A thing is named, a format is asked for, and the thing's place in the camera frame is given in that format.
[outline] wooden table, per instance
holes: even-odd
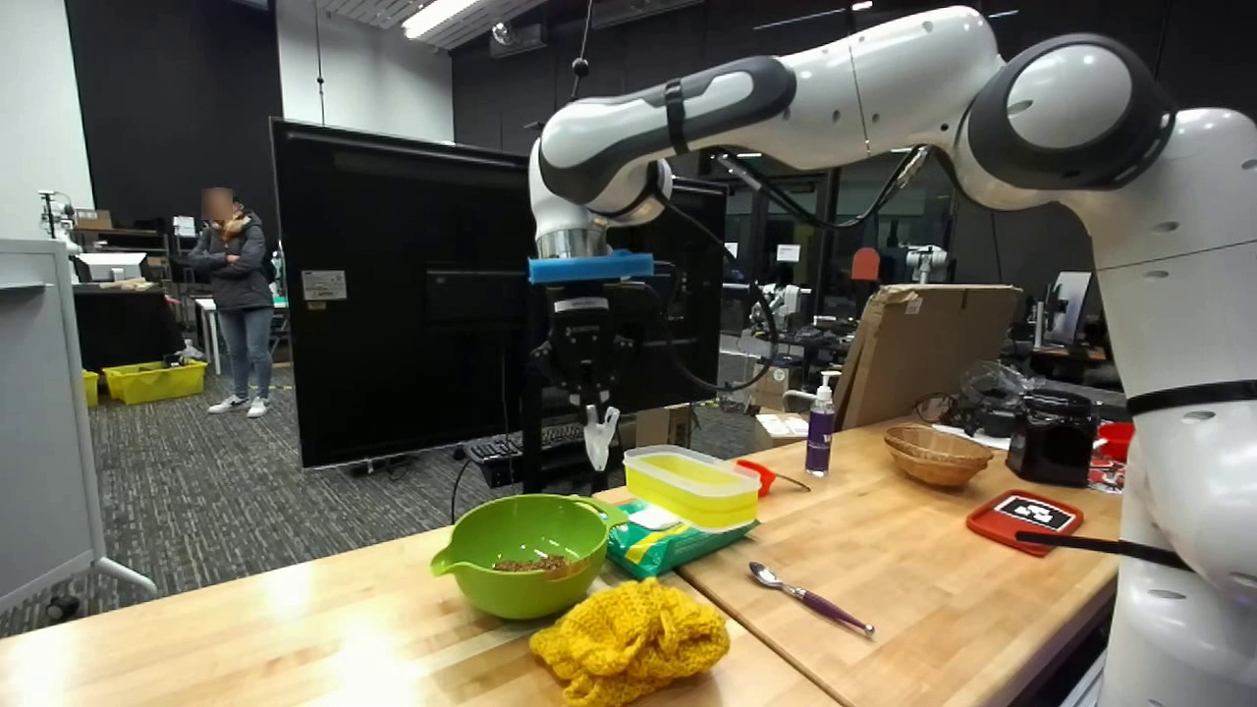
[[[801,444],[755,458],[804,479]],[[823,483],[776,483],[749,541],[685,576],[840,704],[1009,704],[1117,585],[1111,556],[1029,556],[971,534],[965,514],[1009,488],[1072,504],[1081,534],[1119,530],[1117,494],[1021,483],[1003,457],[965,492],[920,488],[893,469],[880,428],[855,428],[835,436]],[[877,623],[877,641],[749,585],[755,556]]]
[[[186,347],[163,289],[153,284],[73,285],[73,322],[82,369],[163,361]]]
[[[556,704],[534,623],[459,600],[446,530],[0,641],[0,704]],[[648,704],[834,704],[729,621],[707,677]]]

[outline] ceiling light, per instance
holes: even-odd
[[[417,14],[399,25],[406,41],[420,41],[436,33],[441,25],[465,14],[474,0],[432,0]]]

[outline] yellow plastic container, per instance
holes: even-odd
[[[88,407],[103,406],[103,373],[82,369],[82,401]]]
[[[623,452],[628,494],[654,504],[698,530],[749,525],[758,514],[758,488],[728,458],[651,444]]]
[[[203,361],[163,367],[110,367],[105,369],[110,401],[118,406],[153,406],[153,401],[180,401],[203,391]]]

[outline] red coaster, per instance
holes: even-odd
[[[965,525],[988,541],[1043,556],[1043,552],[1051,552],[1051,547],[1050,541],[1016,541],[1016,530],[1072,534],[1076,525],[1084,525],[1084,514],[1076,508],[1064,508],[1064,504],[1034,494],[1034,492],[1004,492],[994,504],[978,508],[965,517]]]

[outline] gray carpet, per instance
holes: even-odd
[[[378,463],[374,477],[345,469],[297,469],[289,369],[276,369],[271,418],[207,418],[213,391],[169,406],[90,412],[103,483],[105,552],[160,585],[160,598],[262,575],[352,547],[374,547],[453,521],[459,509],[518,494],[486,488],[453,446]],[[696,446],[746,452],[749,419],[698,412]],[[146,590],[110,575],[80,575],[27,605],[0,614],[0,635],[149,600]]]

